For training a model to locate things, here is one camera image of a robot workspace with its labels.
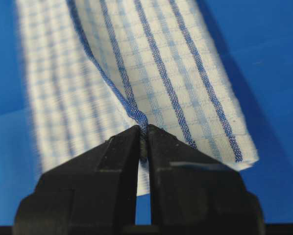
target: fabric fold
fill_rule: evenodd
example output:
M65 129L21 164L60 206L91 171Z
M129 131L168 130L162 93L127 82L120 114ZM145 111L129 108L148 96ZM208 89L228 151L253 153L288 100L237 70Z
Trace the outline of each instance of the fabric fold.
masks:
M17 0L25 83L46 171L154 124L241 170L258 160L194 0ZM139 166L138 195L148 192Z

